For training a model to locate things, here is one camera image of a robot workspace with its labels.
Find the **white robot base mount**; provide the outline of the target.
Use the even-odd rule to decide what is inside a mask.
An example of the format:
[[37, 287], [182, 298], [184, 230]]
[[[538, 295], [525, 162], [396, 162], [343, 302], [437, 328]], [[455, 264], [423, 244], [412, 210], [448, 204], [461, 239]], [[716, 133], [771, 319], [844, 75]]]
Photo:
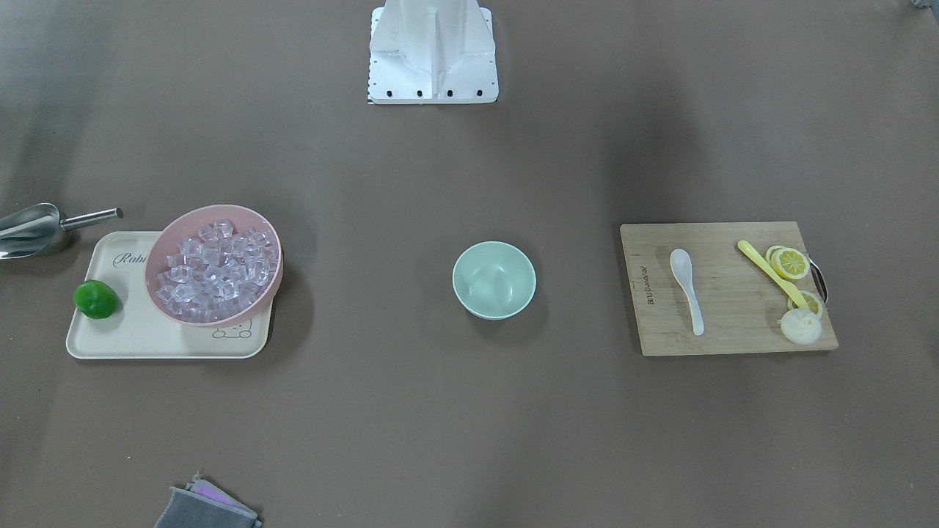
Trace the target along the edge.
[[386, 1], [370, 21], [369, 103], [497, 101], [491, 10], [476, 1]]

